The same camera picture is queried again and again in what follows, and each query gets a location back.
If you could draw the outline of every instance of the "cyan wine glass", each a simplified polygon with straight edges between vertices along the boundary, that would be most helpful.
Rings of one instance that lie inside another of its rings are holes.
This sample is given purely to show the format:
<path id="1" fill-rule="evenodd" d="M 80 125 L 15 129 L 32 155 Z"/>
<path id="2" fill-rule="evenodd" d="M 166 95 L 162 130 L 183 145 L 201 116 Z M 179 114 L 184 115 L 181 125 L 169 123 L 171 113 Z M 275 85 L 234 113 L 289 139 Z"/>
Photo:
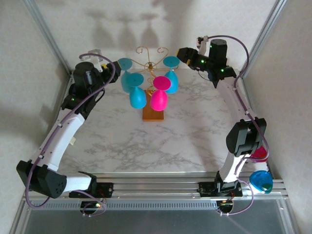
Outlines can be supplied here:
<path id="1" fill-rule="evenodd" d="M 145 92 L 139 88 L 143 82 L 144 77 L 139 73 L 132 73 L 127 77 L 127 85 L 132 88 L 129 94 L 130 104 L 135 109 L 141 109 L 146 105 Z"/>
<path id="2" fill-rule="evenodd" d="M 164 59 L 163 63 L 165 66 L 170 68 L 170 71 L 165 74 L 171 82 L 171 87 L 166 91 L 166 93 L 174 94 L 178 90 L 179 80 L 173 71 L 173 68 L 179 65 L 180 60 L 176 56 L 168 56 Z"/>
<path id="3" fill-rule="evenodd" d="M 157 90 L 151 96 L 151 108 L 155 111 L 163 111 L 168 103 L 168 96 L 165 91 L 171 87 L 171 82 L 168 77 L 160 76 L 154 79 L 153 85 Z"/>
<path id="4" fill-rule="evenodd" d="M 131 74 L 127 70 L 129 70 L 132 67 L 132 61 L 129 58 L 121 58 L 118 60 L 118 63 L 120 65 L 120 68 L 122 71 L 125 71 L 121 76 L 121 86 L 124 92 L 130 93 L 133 90 L 133 87 L 130 87 L 127 84 L 128 76 Z"/>

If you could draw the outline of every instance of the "wine glass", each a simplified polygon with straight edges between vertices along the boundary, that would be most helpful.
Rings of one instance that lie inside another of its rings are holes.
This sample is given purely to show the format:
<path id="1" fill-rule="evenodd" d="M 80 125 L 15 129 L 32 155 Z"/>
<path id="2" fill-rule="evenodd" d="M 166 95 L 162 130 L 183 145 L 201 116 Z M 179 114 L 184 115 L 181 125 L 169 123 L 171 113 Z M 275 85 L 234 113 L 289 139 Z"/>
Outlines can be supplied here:
<path id="1" fill-rule="evenodd" d="M 121 58 L 118 60 L 118 63 L 120 65 L 120 68 L 122 71 L 125 71 L 121 76 L 121 86 L 124 92 L 130 93 L 133 90 L 133 87 L 130 87 L 127 84 L 128 76 L 131 74 L 127 70 L 129 70 L 132 67 L 132 61 L 129 58 Z"/>
<path id="2" fill-rule="evenodd" d="M 144 77 L 139 73 L 132 73 L 127 77 L 127 85 L 132 88 L 129 94 L 130 104 L 135 109 L 141 109 L 146 105 L 145 92 L 139 88 L 144 81 Z"/>
<path id="3" fill-rule="evenodd" d="M 171 82 L 167 77 L 159 76 L 153 81 L 153 85 L 157 90 L 151 96 L 151 108 L 155 111 L 163 111 L 167 107 L 168 96 L 166 90 L 171 86 Z"/>
<path id="4" fill-rule="evenodd" d="M 166 93 L 174 94 L 178 90 L 179 80 L 173 71 L 173 68 L 179 65 L 180 60 L 176 56 L 167 56 L 163 63 L 170 68 L 170 71 L 165 74 L 171 82 L 171 87 L 166 91 Z"/>

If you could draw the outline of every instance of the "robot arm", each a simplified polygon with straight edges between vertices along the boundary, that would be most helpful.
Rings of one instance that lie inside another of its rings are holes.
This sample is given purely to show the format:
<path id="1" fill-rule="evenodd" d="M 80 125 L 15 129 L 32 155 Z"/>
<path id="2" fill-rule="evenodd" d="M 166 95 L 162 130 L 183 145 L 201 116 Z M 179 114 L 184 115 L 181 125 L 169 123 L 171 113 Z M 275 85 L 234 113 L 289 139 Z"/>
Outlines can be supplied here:
<path id="1" fill-rule="evenodd" d="M 237 177 L 247 160 L 245 158 L 253 154 L 262 143 L 259 132 L 247 114 L 250 114 L 263 133 L 266 122 L 265 119 L 256 117 L 245 98 L 242 98 L 244 96 L 240 87 L 235 84 L 236 73 L 232 67 L 226 65 L 226 41 L 222 39 L 212 40 L 208 57 L 205 56 L 207 41 L 208 36 L 197 38 L 198 51 L 193 48 L 181 48 L 176 56 L 192 70 L 208 73 L 208 79 L 224 98 L 235 123 L 226 137 L 229 153 L 215 178 L 217 191 L 225 192 L 236 188 Z M 246 106 L 248 113 L 242 108 L 241 101 Z"/>
<path id="2" fill-rule="evenodd" d="M 99 62 L 98 58 L 95 60 L 94 58 L 87 57 L 84 58 L 84 62 L 79 63 L 75 67 L 73 72 L 75 82 L 71 85 L 69 94 L 61 105 L 61 111 L 59 112 L 56 123 L 34 156 L 28 162 L 20 161 L 18 163 L 17 172 L 26 185 L 30 169 L 34 164 L 33 162 L 36 161 L 38 156 L 41 158 L 33 170 L 29 186 L 30 190 L 51 198 L 57 198 L 64 192 L 73 190 L 87 190 L 91 192 L 95 188 L 96 178 L 91 174 L 79 172 L 72 175 L 60 175 L 57 171 L 62 156 L 75 132 L 84 123 L 96 105 L 98 94 L 90 97 L 64 123 L 61 124 L 60 121 L 80 105 L 83 99 L 106 84 L 112 75 L 112 65 L 108 64 L 99 68 Z M 115 82 L 121 72 L 118 62 L 114 62 L 113 64 L 116 71 L 110 83 Z M 43 154 L 44 156 L 40 155 L 43 147 L 49 140 L 51 142 L 49 142 L 49 146 Z"/>

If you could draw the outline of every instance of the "marble surface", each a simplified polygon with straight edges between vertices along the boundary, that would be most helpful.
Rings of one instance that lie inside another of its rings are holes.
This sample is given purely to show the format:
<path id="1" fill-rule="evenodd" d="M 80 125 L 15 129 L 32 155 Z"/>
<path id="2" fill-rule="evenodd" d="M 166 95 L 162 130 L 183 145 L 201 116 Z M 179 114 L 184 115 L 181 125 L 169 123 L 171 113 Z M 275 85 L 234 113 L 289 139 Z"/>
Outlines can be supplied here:
<path id="1" fill-rule="evenodd" d="M 60 172 L 216 172 L 227 156 L 226 135 L 233 123 L 212 83 L 191 69 L 177 69 L 179 90 L 169 95 L 165 120 L 143 122 L 133 109 L 120 79 L 106 88 L 76 132 L 60 164 Z M 149 73 L 143 73 L 147 88 Z M 250 162 L 243 170 L 266 170 Z"/>

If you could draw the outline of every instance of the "pink cup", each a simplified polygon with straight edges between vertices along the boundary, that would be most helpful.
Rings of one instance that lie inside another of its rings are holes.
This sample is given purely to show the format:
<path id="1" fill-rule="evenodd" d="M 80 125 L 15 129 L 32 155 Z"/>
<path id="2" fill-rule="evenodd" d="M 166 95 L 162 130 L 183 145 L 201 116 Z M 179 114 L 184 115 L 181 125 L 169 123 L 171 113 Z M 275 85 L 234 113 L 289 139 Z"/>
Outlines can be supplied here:
<path id="1" fill-rule="evenodd" d="M 151 108 L 155 111 L 163 111 L 167 107 L 168 96 L 166 90 L 171 86 L 171 82 L 167 77 L 156 77 L 153 81 L 156 90 L 151 97 Z"/>

